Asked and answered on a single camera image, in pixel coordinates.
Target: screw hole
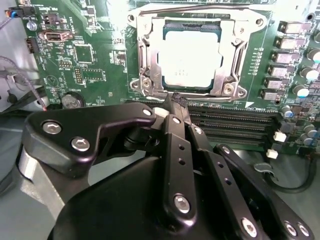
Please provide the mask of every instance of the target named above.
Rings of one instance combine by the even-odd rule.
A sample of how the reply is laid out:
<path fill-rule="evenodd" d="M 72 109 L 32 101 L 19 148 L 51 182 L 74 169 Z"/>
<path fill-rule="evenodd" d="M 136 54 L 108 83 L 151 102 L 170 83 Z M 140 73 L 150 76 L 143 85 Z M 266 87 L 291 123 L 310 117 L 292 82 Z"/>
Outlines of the screw hole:
<path fill-rule="evenodd" d="M 315 14 L 314 13 L 310 13 L 310 14 L 308 14 L 308 16 L 306 16 L 306 19 L 308 20 L 308 21 L 311 21 L 311 20 L 313 20 L 315 18 Z"/>
<path fill-rule="evenodd" d="M 232 184 L 232 182 L 231 182 L 228 178 L 225 178 L 224 181 L 225 181 L 225 183 L 228 184 L 229 186 Z"/>
<path fill-rule="evenodd" d="M 264 23 L 264 21 L 261 18 L 259 18 L 255 21 L 255 24 L 257 24 L 259 27 L 262 26 L 263 23 Z"/>
<path fill-rule="evenodd" d="M 152 115 L 152 113 L 151 113 L 149 110 L 147 110 L 147 109 L 143 109 L 143 113 L 144 113 L 145 115 L 147 115 L 147 116 L 151 116 L 151 115 Z"/>
<path fill-rule="evenodd" d="M 129 20 L 129 22 L 133 22 L 135 20 L 135 16 L 129 15 L 128 20 Z"/>
<path fill-rule="evenodd" d="M 186 165 L 186 162 L 182 159 L 182 158 L 179 158 L 179 163 L 183 166 L 183 165 Z"/>

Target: black connector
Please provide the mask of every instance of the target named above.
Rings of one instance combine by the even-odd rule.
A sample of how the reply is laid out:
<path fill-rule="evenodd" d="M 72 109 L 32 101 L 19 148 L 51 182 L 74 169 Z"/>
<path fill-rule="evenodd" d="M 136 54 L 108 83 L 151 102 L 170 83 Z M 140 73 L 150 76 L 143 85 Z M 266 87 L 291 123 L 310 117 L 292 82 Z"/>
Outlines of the black connector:
<path fill-rule="evenodd" d="M 36 54 L 40 52 L 39 45 L 35 37 L 28 37 L 25 42 L 29 53 Z"/>
<path fill-rule="evenodd" d="M 9 7 L 9 9 L 5 11 L 5 14 L 9 18 L 23 18 L 34 16 L 36 9 L 33 6 L 14 6 Z"/>

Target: metal screw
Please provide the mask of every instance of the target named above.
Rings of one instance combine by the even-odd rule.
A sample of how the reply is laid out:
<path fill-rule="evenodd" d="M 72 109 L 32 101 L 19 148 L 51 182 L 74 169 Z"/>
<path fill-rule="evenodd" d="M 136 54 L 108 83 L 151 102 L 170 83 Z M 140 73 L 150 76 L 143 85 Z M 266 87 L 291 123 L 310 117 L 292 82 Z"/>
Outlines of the metal screw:
<path fill-rule="evenodd" d="M 223 88 L 223 93 L 225 95 L 231 95 L 234 92 L 235 88 L 231 84 L 226 84 Z"/>
<path fill-rule="evenodd" d="M 255 225 L 251 221 L 249 221 L 247 218 L 243 218 L 242 226 L 244 227 L 244 230 L 253 238 L 255 238 L 258 235 L 257 229 Z"/>
<path fill-rule="evenodd" d="M 80 152 L 85 152 L 90 148 L 90 143 L 87 139 L 77 136 L 71 141 L 71 146 Z"/>
<path fill-rule="evenodd" d="M 142 81 L 142 84 L 145 88 L 150 88 L 151 87 L 151 80 L 149 78 L 146 78 Z"/>
<path fill-rule="evenodd" d="M 181 121 L 178 118 L 176 118 L 175 116 L 172 119 L 176 124 L 181 123 Z"/>
<path fill-rule="evenodd" d="M 198 134 L 202 134 L 202 130 L 199 127 L 195 127 L 194 130 L 198 133 Z"/>
<path fill-rule="evenodd" d="M 175 196 L 174 205 L 183 214 L 187 214 L 190 211 L 190 204 L 184 196 L 181 196 L 181 195 Z"/>
<path fill-rule="evenodd" d="M 295 228 L 294 228 L 293 226 L 290 225 L 290 223 L 286 222 L 286 223 L 285 223 L 285 227 L 286 227 L 286 229 L 288 230 L 288 232 L 289 232 L 292 236 L 294 236 L 294 237 L 297 236 L 297 231 L 295 230 Z"/>
<path fill-rule="evenodd" d="M 48 121 L 45 124 L 43 124 L 42 129 L 47 134 L 58 134 L 62 130 L 61 126 L 58 123 L 53 121 Z"/>
<path fill-rule="evenodd" d="M 26 23 L 26 28 L 29 29 L 30 31 L 37 31 L 38 25 L 34 21 L 28 21 Z"/>
<path fill-rule="evenodd" d="M 147 115 L 147 116 L 151 116 L 151 112 L 149 111 L 149 110 L 147 110 L 147 109 L 143 109 L 143 113 L 145 114 L 145 115 Z"/>
<path fill-rule="evenodd" d="M 226 154 L 230 153 L 230 150 L 227 147 L 223 146 L 222 149 Z"/>
<path fill-rule="evenodd" d="M 305 228 L 305 226 L 303 226 L 301 223 L 298 223 L 298 226 L 303 235 L 305 235 L 306 237 L 310 236 L 309 231 Z"/>

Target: black cable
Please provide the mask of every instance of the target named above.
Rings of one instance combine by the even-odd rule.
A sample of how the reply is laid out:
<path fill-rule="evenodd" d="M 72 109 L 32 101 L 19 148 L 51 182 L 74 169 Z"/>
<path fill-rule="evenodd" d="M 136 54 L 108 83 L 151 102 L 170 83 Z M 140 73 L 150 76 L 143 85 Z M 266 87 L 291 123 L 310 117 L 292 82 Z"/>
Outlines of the black cable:
<path fill-rule="evenodd" d="M 37 94 L 43 98 L 46 96 L 46 91 L 45 88 L 39 87 L 36 89 Z M 25 106 L 27 106 L 28 104 L 33 103 L 34 101 L 36 101 L 38 98 L 34 95 L 34 93 L 32 91 L 29 91 L 28 93 L 26 93 L 22 98 L 20 98 L 15 104 L 11 105 L 10 107 L 8 107 L 6 110 L 0 112 L 0 116 L 19 110 Z"/>
<path fill-rule="evenodd" d="M 307 155 L 306 158 L 309 160 L 309 166 L 308 166 L 308 172 L 307 172 L 307 177 L 305 181 L 297 187 L 284 187 L 276 184 L 272 180 L 272 176 L 269 173 L 264 174 L 264 180 L 265 182 L 274 190 L 286 193 L 286 194 L 298 194 L 302 193 L 303 191 L 307 190 L 312 183 L 315 180 L 315 176 L 317 173 L 317 159 L 318 159 L 318 154 L 315 152 L 312 152 L 311 154 Z"/>

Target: chip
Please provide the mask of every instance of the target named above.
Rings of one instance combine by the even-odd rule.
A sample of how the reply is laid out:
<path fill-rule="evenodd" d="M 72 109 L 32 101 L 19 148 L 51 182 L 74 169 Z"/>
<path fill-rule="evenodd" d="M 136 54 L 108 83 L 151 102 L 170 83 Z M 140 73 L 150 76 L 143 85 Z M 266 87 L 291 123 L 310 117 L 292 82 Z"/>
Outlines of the chip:
<path fill-rule="evenodd" d="M 78 63 L 92 64 L 94 61 L 92 47 L 90 44 L 75 44 L 75 58 Z"/>
<path fill-rule="evenodd" d="M 216 69 L 222 64 L 218 38 L 215 32 L 169 31 L 158 55 L 164 83 L 180 87 L 209 87 Z"/>

